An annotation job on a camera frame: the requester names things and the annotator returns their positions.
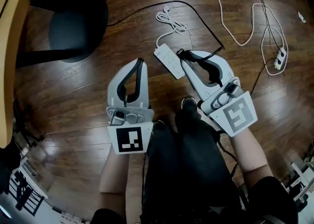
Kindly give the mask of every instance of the white power strip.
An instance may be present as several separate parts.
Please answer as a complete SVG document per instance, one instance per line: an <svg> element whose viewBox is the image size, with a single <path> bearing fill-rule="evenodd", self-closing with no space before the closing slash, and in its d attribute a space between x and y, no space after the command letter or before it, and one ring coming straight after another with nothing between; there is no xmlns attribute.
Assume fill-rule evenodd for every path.
<svg viewBox="0 0 314 224"><path fill-rule="evenodd" d="M164 43L159 46L155 50L154 55L166 66L175 78L180 79L185 75L179 57L173 53L167 44Z"/></svg>
<svg viewBox="0 0 314 224"><path fill-rule="evenodd" d="M286 59L287 53L284 49L284 47L281 47L277 53L277 57L274 61L274 66L276 69L280 70L281 66L283 65L285 59Z"/></svg>

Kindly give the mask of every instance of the floorboard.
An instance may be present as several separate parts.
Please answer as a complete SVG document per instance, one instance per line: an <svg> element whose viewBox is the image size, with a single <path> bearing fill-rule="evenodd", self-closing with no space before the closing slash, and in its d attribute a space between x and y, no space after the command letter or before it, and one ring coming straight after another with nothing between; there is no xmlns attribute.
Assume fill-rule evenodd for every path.
<svg viewBox="0 0 314 224"><path fill-rule="evenodd" d="M153 3L168 0L106 0L109 23ZM262 67L260 43L265 29L262 8L255 10L256 24L252 40L239 47L224 30L217 0L183 0L193 5L204 21L225 45L220 55L228 61L244 90L251 90ZM226 26L238 41L244 42L251 32L251 5L260 0L221 0ZM304 155L313 136L314 122L314 20L306 0L264 0L274 11L284 30L289 58L283 74L269 76L264 71L252 95L258 122L250 129L266 152L270 166L278 178L289 171L291 151ZM185 4L169 4L171 15L186 24L185 35L172 34L160 43L173 50L180 48L212 52L217 42L197 15ZM108 155L110 140L106 130L107 86L114 74L131 60L141 57L148 65L150 104L155 119L173 117L180 100L197 95L186 77L175 80L153 55L156 39L170 30L155 20L162 10L158 5L136 13L124 22L107 28L103 41L88 58L76 62L42 63L18 69L15 93L22 107L31 105L33 124L46 134L40 152L40 162L54 176L49 202L81 218L90 219L99 206L98 182ZM302 23L297 12L305 17ZM21 50L49 49L48 29L53 13L30 8ZM269 22L279 28L273 17ZM275 33L276 41L280 38ZM266 60L277 54L273 39L265 38ZM222 144L232 152L230 141ZM228 168L234 161L223 153ZM141 213L142 155L132 155L127 189L128 223L139 221ZM234 178L243 183L238 169Z"/></svg>

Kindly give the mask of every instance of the table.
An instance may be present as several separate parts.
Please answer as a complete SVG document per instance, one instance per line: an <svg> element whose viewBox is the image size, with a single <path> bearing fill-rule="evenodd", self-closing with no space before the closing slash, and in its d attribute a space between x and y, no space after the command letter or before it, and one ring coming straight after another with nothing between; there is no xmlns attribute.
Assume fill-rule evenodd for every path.
<svg viewBox="0 0 314 224"><path fill-rule="evenodd" d="M2 9L5 0L0 0ZM51 50L17 56L29 5L54 11L49 27ZM16 67L63 60L76 62L99 46L108 22L105 0L8 0L0 17L0 147L12 137Z"/></svg>
<svg viewBox="0 0 314 224"><path fill-rule="evenodd" d="M0 0L0 8L5 0ZM0 19L0 147L12 137L15 62L30 0L8 0Z"/></svg>

